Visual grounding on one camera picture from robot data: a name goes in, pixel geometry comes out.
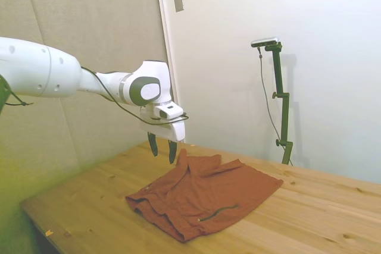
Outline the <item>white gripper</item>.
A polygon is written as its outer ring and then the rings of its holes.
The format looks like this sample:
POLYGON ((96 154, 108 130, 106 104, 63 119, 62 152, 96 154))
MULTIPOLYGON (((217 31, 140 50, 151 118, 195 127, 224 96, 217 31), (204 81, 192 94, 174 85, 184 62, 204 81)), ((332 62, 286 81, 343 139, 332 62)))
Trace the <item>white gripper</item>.
POLYGON ((140 126, 148 132, 148 142, 154 156, 158 155, 156 136, 167 139, 169 163, 176 159, 177 142, 185 138, 184 111, 178 105, 147 105, 140 108, 140 126))

